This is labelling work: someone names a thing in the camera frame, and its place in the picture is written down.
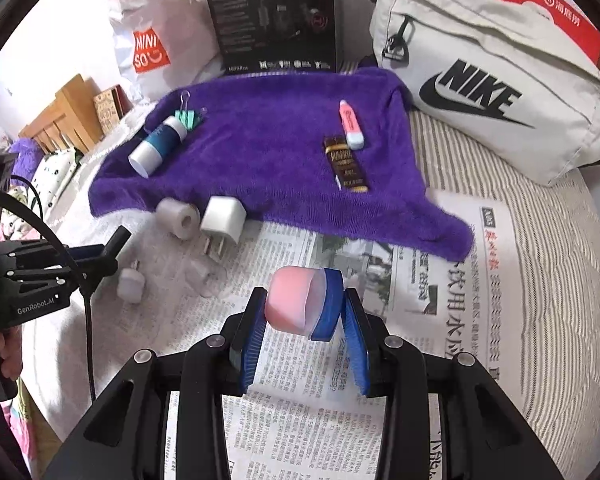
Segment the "person's left hand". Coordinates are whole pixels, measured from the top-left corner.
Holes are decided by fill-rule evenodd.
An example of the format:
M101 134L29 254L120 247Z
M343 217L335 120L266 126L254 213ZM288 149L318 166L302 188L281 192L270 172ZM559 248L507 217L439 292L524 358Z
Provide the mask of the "person's left hand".
M22 372L22 333L21 327L12 327L0 332L0 357L2 375L16 380Z

